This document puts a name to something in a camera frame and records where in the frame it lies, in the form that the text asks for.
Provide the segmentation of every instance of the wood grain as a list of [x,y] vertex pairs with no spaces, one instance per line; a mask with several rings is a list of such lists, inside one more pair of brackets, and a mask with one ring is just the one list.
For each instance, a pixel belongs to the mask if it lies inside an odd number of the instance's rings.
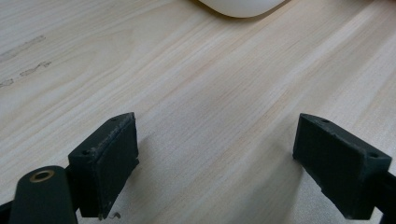
[[355,223],[292,145],[305,112],[396,156],[395,15],[392,0],[252,19],[192,0],[1,1],[0,203],[134,111],[141,163],[102,223]]

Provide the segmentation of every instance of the white bowl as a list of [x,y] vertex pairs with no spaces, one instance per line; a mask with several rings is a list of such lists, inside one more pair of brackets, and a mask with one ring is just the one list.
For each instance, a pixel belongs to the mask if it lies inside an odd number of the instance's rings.
[[258,16],[284,0],[200,0],[217,12],[237,18]]

